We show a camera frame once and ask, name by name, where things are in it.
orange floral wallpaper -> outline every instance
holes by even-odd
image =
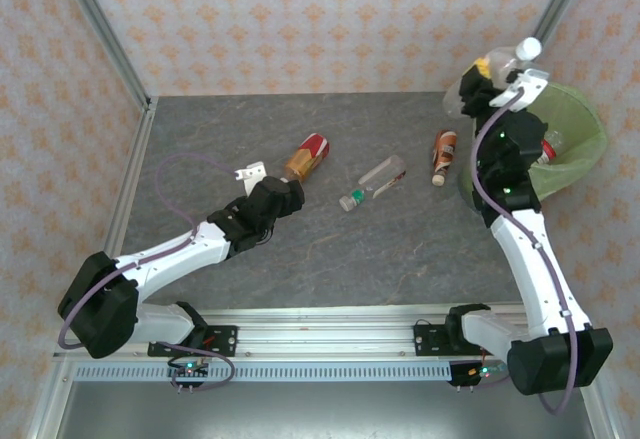
[[[614,338],[616,405],[640,431],[640,0],[576,0],[542,64],[597,106],[609,149],[548,200],[554,249],[576,296]]]
[[[439,91],[549,0],[99,0],[152,95]]]
[[[58,301],[103,246],[139,118],[75,0],[0,0],[0,422],[22,438]]]

purple cable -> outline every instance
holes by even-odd
[[[185,247],[187,247],[191,243],[193,238],[196,236],[196,234],[198,232],[198,225],[195,223],[195,221],[193,219],[191,219],[186,213],[184,213],[183,211],[178,209],[176,206],[171,204],[171,202],[169,202],[167,200],[167,198],[164,197],[164,195],[162,194],[162,191],[160,191],[160,178],[162,176],[162,172],[163,172],[164,168],[166,167],[166,165],[169,162],[171,162],[171,161],[173,161],[173,160],[175,160],[175,159],[177,159],[179,157],[190,157],[192,159],[199,159],[201,161],[205,161],[205,162],[217,167],[221,171],[226,172],[228,174],[231,174],[232,176],[235,176],[235,173],[234,173],[233,169],[231,169],[229,166],[226,166],[224,164],[220,164],[220,163],[214,161],[213,159],[210,159],[207,156],[202,155],[202,154],[196,154],[196,153],[193,153],[193,152],[180,152],[178,154],[173,154],[173,155],[165,158],[160,163],[160,165],[158,166],[158,169],[156,169],[156,175],[155,175],[156,194],[158,194],[158,197],[160,198],[160,200],[162,201],[162,203],[165,205],[165,207],[167,209],[169,209],[170,211],[174,212],[178,216],[180,216],[183,219],[185,219],[189,224],[191,224],[191,227],[192,227],[191,236],[188,237],[187,239],[185,239],[182,243],[178,244],[177,246],[172,247],[171,249],[167,249],[166,251],[162,251],[162,252],[159,252],[157,254],[153,254],[153,255],[151,255],[149,257],[145,257],[144,259],[140,259],[137,263],[136,262],[131,262],[131,263],[126,264],[126,265],[124,265],[122,267],[119,267],[118,269],[116,269],[115,271],[107,274],[104,278],[102,278],[100,281],[98,281],[91,289],[89,289],[86,292],[86,294],[84,296],[82,296],[80,298],[80,300],[76,303],[76,305],[73,306],[73,308],[71,309],[69,314],[67,314],[67,317],[65,318],[64,323],[62,324],[62,328],[60,329],[60,333],[58,334],[58,345],[62,349],[71,350],[71,349],[78,349],[78,348],[82,347],[82,344],[80,344],[80,343],[78,343],[78,344],[68,344],[67,342],[65,342],[65,336],[67,335],[67,332],[71,328],[71,323],[73,322],[73,320],[78,315],[78,312],[80,312],[80,309],[82,309],[84,307],[84,305],[87,302],[89,302],[89,299],[91,299],[95,294],[97,294],[99,291],[101,291],[102,288],[104,288],[109,282],[111,282],[113,279],[118,277],[120,274],[123,274],[123,273],[125,273],[127,271],[130,271],[131,269],[133,269],[135,267],[138,267],[138,266],[143,265],[143,264],[147,264],[147,263],[149,263],[151,261],[155,261],[157,259],[161,259],[161,258],[166,257],[166,256],[170,256],[171,254],[174,254],[174,253],[180,251],[181,249],[184,249]]]
[[[507,102],[500,109],[498,109],[496,112],[494,112],[493,115],[489,118],[489,120],[484,124],[484,126],[482,126],[482,128],[480,129],[480,132],[478,132],[476,140],[473,142],[473,146],[471,148],[471,178],[473,180],[473,185],[475,186],[476,191],[478,192],[478,194],[480,194],[480,197],[482,197],[482,199],[487,204],[489,204],[489,206],[491,206],[491,208],[494,211],[499,213],[501,216],[503,216],[505,219],[511,222],[514,226],[520,229],[520,231],[522,231],[522,233],[527,237],[527,239],[529,239],[529,241],[531,241],[531,244],[535,247],[536,244],[539,244],[539,241],[536,239],[536,236],[530,230],[528,230],[524,226],[524,224],[522,224],[515,217],[513,217],[513,215],[511,215],[509,211],[507,211],[506,209],[501,207],[500,204],[498,204],[493,199],[491,199],[491,197],[489,197],[489,194],[487,194],[487,192],[483,189],[482,184],[480,184],[480,180],[478,179],[477,158],[478,158],[478,150],[480,149],[480,144],[482,144],[482,141],[487,135],[487,133],[489,132],[489,129],[491,129],[491,127],[496,123],[496,121],[500,119],[500,117],[502,117],[502,115],[505,112],[507,112],[509,108],[513,104],[515,104],[523,95],[524,95],[524,89],[522,88],[518,89],[518,93],[515,95],[515,97],[511,99],[509,102]],[[553,281],[553,286],[556,290],[556,294],[558,295],[558,299],[560,301],[560,307],[562,307],[563,311],[569,310],[569,305],[567,304],[567,298],[564,296],[564,292],[562,291],[562,285],[560,284],[558,273],[556,272],[555,267],[553,267],[553,263],[551,262],[549,255],[544,250],[542,245],[540,245],[540,247],[538,247],[537,250],[538,250],[538,253],[540,253],[540,257],[542,258],[542,261],[547,267],[547,270],[549,271],[549,275],[551,276],[551,280]],[[562,396],[562,400],[560,401],[560,404],[555,409],[553,409],[549,405],[547,400],[544,398],[544,396],[540,394],[540,402],[542,402],[542,406],[547,410],[547,412],[553,415],[561,414],[567,407],[567,404],[569,403],[569,399],[571,398],[571,391],[575,386],[576,374],[578,371],[578,336],[576,334],[576,329],[573,325],[573,320],[571,319],[571,316],[565,316],[565,320],[567,322],[567,328],[569,330],[569,345],[570,345],[569,375],[567,377],[567,387],[564,390],[564,395]]]
[[[160,344],[162,347],[175,349],[176,351],[194,352],[201,356],[214,357],[216,359],[221,359],[229,365],[230,371],[227,377],[225,377],[221,381],[213,382],[211,384],[207,384],[206,386],[200,386],[198,388],[192,389],[191,390],[192,392],[208,391],[210,389],[215,389],[216,387],[224,386],[229,381],[231,381],[231,379],[233,379],[234,376],[236,375],[236,366],[233,364],[233,362],[231,362],[231,360],[228,357],[225,357],[222,354],[218,354],[217,352],[205,351],[204,349],[194,349],[192,347],[179,346],[177,344],[168,344],[166,342],[158,342],[158,344]],[[180,392],[180,389],[184,387],[184,385],[178,384],[178,381],[176,381],[176,376],[178,375],[178,373],[180,373],[181,371],[184,371],[185,369],[186,367],[180,367],[176,369],[171,375],[171,385],[176,389],[178,389],[178,392]]]

